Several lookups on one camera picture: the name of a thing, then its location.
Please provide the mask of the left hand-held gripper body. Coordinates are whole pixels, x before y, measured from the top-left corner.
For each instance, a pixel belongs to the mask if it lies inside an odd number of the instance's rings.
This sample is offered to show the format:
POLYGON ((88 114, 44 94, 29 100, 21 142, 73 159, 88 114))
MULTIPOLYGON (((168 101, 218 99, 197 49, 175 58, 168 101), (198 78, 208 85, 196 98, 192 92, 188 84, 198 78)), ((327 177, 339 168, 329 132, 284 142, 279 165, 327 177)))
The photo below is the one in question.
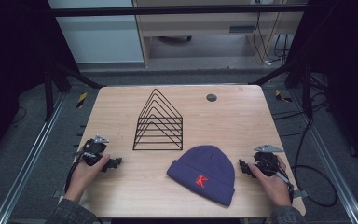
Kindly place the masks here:
POLYGON ((82 159, 87 165, 94 165, 102 157, 108 140, 96 135, 86 141, 83 147, 76 153, 78 159, 82 159))

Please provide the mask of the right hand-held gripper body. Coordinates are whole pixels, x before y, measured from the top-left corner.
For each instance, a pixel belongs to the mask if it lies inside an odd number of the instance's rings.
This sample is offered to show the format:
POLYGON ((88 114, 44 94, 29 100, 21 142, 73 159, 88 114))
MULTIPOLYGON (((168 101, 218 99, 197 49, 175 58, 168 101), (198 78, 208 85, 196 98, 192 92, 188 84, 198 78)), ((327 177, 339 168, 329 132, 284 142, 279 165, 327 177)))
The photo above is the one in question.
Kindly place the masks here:
POLYGON ((283 149, 265 144, 254 148, 254 159, 258 169, 266 176, 284 174, 275 152, 283 152, 283 149))

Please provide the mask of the person's left hand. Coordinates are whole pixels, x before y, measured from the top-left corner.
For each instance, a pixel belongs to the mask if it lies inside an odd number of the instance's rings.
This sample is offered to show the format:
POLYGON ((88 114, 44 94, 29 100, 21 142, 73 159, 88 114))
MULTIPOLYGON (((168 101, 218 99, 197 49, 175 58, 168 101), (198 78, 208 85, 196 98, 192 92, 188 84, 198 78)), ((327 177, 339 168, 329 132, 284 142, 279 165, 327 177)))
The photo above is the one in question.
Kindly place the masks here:
POLYGON ((92 166, 88 166, 84 161, 81 161, 72 174, 70 185, 63 198, 74 203, 79 203, 84 191, 93 182, 95 177, 101 172, 109 160, 110 155, 107 154, 92 166))

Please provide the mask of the person's right hand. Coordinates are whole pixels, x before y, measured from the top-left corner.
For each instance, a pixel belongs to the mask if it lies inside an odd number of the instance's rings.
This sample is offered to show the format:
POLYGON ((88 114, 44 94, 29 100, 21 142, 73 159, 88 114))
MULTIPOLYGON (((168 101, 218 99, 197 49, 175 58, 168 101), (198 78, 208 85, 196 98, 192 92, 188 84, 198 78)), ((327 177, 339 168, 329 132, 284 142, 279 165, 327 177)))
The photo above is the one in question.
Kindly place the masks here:
POLYGON ((276 207, 292 205, 288 186, 281 178, 264 175, 254 164, 250 164, 249 168, 276 207))

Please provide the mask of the purple knit beanie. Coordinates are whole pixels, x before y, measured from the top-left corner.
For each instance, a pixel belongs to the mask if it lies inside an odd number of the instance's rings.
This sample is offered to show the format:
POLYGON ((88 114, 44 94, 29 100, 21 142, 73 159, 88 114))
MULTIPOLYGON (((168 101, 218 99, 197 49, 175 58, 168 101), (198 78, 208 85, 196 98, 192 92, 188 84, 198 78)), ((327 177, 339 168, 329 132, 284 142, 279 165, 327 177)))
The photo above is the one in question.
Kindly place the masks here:
POLYGON ((230 206, 235 192, 235 170, 215 146, 197 146, 174 160, 167 175, 190 191, 223 206, 230 206))

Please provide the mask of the yellow black striped tape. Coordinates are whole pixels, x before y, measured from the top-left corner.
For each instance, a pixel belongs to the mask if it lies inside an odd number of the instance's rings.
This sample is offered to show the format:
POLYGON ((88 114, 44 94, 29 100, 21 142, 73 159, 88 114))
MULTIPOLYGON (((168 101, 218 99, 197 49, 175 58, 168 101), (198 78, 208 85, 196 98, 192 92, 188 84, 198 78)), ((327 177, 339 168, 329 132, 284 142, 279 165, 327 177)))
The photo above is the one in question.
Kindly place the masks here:
POLYGON ((281 101, 284 101, 284 102, 286 102, 286 103, 291 103, 291 102, 293 102, 293 101, 292 101, 292 98, 290 98, 290 97, 283 97, 282 94, 281 94, 281 92, 280 92, 279 90, 275 90, 275 98, 276 98, 277 100, 281 100, 281 101))
POLYGON ((82 92, 78 98, 77 104, 76 104, 76 108, 80 108, 82 107, 82 105, 84 104, 86 98, 87 98, 88 93, 87 92, 82 92))

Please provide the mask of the black metal stand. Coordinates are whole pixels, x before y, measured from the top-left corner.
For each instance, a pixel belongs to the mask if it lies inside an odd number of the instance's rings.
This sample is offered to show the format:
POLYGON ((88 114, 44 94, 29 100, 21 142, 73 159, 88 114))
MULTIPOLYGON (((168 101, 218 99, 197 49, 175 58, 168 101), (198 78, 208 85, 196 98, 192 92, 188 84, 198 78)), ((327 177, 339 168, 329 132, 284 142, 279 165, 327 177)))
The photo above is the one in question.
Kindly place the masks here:
POLYGON ((64 66, 59 63, 53 63, 46 67, 44 71, 44 86, 45 86, 45 98, 46 98, 46 118, 45 121, 48 121, 54 112, 54 102, 53 102, 53 86, 56 86, 59 89, 59 92, 68 92, 71 90, 72 86, 67 80, 67 76, 73 77, 76 80, 86 84, 87 86, 93 89, 100 89, 103 87, 102 84, 94 82, 84 76, 79 72, 64 66))
POLYGON ((264 85, 268 81, 277 77, 280 74, 285 72, 289 73, 289 76, 286 78, 284 85, 291 89, 294 88, 299 81, 302 81, 302 108, 309 119, 313 118, 313 112, 311 108, 311 98, 310 98, 310 64, 306 61, 292 60, 285 65, 275 69, 271 73, 267 74, 264 77, 256 81, 250 82, 250 85, 264 85))

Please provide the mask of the white cabinet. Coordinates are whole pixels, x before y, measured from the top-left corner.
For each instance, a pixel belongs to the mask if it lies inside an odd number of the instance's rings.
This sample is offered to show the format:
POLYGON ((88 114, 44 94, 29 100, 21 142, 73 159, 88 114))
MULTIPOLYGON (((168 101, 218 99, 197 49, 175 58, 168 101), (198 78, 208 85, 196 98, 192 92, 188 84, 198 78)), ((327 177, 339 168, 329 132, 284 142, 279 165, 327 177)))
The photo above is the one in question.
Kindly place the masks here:
MULTIPOLYGON (((131 0, 48 0, 52 9, 132 7, 131 0)), ((59 17, 66 42, 78 64, 142 63, 134 16, 59 17)))

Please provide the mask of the black curtain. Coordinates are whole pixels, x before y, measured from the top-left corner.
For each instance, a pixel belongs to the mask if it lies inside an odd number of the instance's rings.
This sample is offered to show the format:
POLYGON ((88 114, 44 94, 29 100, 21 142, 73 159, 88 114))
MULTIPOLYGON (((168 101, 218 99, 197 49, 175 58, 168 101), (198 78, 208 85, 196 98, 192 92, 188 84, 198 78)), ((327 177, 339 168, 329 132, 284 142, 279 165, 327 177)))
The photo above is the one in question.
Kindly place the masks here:
POLYGON ((0 141, 20 95, 44 82, 50 59, 78 69, 57 20, 36 13, 50 9, 48 0, 0 0, 0 141))
POLYGON ((289 54, 294 59, 308 38, 308 64, 327 75, 328 99, 358 154, 358 0, 308 0, 289 54))

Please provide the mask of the dark object under desk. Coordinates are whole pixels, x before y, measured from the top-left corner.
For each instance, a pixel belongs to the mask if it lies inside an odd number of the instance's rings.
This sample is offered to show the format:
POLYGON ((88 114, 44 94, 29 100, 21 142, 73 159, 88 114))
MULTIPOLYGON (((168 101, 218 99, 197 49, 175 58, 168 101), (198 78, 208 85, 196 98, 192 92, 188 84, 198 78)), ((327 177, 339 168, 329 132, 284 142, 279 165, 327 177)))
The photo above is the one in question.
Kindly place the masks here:
POLYGON ((158 39, 164 43, 170 44, 181 44, 190 42, 192 40, 192 35, 187 36, 159 36, 158 39))

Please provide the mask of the light wooden desk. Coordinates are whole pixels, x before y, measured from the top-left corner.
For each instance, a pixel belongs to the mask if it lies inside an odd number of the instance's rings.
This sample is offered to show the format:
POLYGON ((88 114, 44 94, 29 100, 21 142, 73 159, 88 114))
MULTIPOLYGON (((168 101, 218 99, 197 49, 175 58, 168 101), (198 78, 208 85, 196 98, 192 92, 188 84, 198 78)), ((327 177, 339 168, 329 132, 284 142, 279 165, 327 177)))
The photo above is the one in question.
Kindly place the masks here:
MULTIPOLYGON (((308 0, 131 0, 136 7, 222 6, 300 4, 308 0)), ((136 17, 143 56, 149 61, 152 39, 158 36, 245 34, 256 60, 271 59, 275 35, 293 35, 303 17, 301 12, 231 14, 138 15, 136 17)))

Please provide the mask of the aluminium floor rail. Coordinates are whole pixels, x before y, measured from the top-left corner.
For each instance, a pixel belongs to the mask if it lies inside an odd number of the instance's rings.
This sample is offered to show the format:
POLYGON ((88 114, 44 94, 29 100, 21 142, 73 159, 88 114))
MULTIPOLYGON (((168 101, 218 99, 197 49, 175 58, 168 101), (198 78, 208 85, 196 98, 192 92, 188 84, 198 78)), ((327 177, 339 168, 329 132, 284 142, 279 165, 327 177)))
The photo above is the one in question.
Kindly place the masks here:
POLYGON ((336 186, 338 198, 351 220, 351 223, 358 224, 358 202, 355 199, 348 182, 339 171, 337 164, 330 155, 328 148, 315 124, 312 124, 310 127, 310 136, 325 171, 329 175, 333 184, 336 186))
POLYGON ((25 159, 20 171, 18 172, 7 196, 0 205, 0 224, 7 224, 13 209, 15 208, 25 186, 32 173, 34 166, 42 152, 48 137, 56 123, 60 112, 62 111, 62 105, 66 98, 66 93, 59 93, 57 101, 53 105, 53 111, 51 116, 43 123, 43 126, 36 137, 33 146, 25 159))

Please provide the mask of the black horizontal frame bar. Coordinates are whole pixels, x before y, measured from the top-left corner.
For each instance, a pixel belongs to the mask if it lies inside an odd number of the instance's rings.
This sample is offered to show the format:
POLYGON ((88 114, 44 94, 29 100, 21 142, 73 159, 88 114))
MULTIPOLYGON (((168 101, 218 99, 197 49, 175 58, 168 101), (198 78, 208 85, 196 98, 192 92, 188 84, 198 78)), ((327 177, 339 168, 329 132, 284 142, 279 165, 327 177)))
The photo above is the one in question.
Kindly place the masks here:
POLYGON ((172 7, 99 7, 99 8, 60 8, 49 13, 56 17, 82 16, 127 16, 127 15, 170 15, 208 13, 258 13, 258 12, 299 12, 305 11, 308 4, 282 5, 222 5, 222 6, 172 6, 172 7))

